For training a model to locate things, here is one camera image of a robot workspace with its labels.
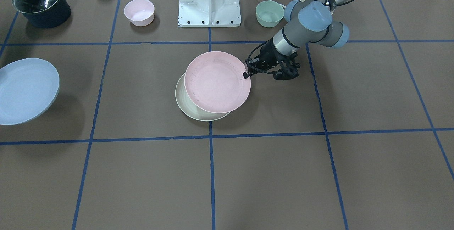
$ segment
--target blue joint cap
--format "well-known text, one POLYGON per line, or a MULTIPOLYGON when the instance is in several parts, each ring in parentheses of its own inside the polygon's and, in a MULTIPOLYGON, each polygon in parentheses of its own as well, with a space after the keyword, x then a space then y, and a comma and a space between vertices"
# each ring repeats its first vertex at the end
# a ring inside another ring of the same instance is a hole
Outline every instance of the blue joint cap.
POLYGON ((321 2, 313 1, 298 13, 298 20, 306 29, 321 32, 333 22, 329 9, 321 2))
POLYGON ((295 5, 300 2, 298 0, 293 0, 291 1, 287 7, 285 7, 285 10, 284 10, 284 18, 285 18, 285 21, 287 22, 290 22, 290 17, 292 15, 292 11, 293 11, 293 8, 295 7, 295 5))
POLYGON ((350 37, 350 30, 348 28, 347 25, 344 25, 342 23, 342 35, 341 37, 339 38, 339 40, 336 42, 336 44, 334 44, 333 46, 331 46, 333 49, 338 49, 340 47, 343 47, 345 45, 345 43, 347 43, 348 41, 348 38, 350 37))

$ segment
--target plate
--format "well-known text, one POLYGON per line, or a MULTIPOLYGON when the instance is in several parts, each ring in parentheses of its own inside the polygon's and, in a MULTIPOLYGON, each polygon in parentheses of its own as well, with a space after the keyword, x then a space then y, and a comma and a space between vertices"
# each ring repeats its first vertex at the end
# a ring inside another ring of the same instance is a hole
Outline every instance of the plate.
POLYGON ((57 69, 46 60, 27 58, 0 69, 0 125, 16 125, 44 113, 60 89, 57 69))
POLYGON ((229 114, 229 112, 222 114, 211 113, 197 107, 189 98, 188 93, 186 93, 186 89, 184 88, 184 76, 185 74, 180 77, 177 87, 175 88, 175 99, 177 100, 178 107, 180 107, 184 114, 199 121, 214 121, 229 114))
POLYGON ((243 77, 245 71, 243 62, 231 54, 201 54, 186 69, 186 92, 194 104, 207 112, 231 112, 246 101, 251 91, 251 78, 243 77))

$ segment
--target white plastic stand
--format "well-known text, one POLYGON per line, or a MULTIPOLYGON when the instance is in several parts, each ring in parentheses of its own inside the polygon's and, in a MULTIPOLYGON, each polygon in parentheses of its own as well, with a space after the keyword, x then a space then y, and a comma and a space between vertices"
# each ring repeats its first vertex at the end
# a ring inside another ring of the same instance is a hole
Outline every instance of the white plastic stand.
POLYGON ((179 27, 235 27, 240 24, 240 0, 180 0, 179 27))

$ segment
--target robotic arm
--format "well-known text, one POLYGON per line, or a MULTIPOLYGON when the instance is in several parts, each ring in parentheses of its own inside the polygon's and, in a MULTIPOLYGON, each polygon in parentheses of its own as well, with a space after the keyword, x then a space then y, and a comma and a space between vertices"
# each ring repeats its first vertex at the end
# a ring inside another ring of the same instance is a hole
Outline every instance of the robotic arm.
POLYGON ((248 67, 243 73, 248 78, 257 73, 272 74, 275 80, 298 77, 300 64, 295 62, 296 51, 306 43, 317 43, 326 47, 342 47, 350 36, 346 25, 334 21, 331 12, 348 0, 305 0, 291 1, 285 8, 284 18, 288 22, 273 38, 256 47, 245 60, 248 67), (260 48, 259 54, 251 58, 260 48), (279 65, 277 71, 268 72, 279 65))

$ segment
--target mint green cup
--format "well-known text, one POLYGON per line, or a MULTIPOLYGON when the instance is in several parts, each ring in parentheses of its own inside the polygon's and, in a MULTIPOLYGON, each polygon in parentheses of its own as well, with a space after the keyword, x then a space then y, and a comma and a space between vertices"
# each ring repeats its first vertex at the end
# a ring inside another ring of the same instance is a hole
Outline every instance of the mint green cup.
POLYGON ((263 27, 274 27, 284 17, 284 8, 277 2, 264 1, 256 7, 257 21, 263 27))

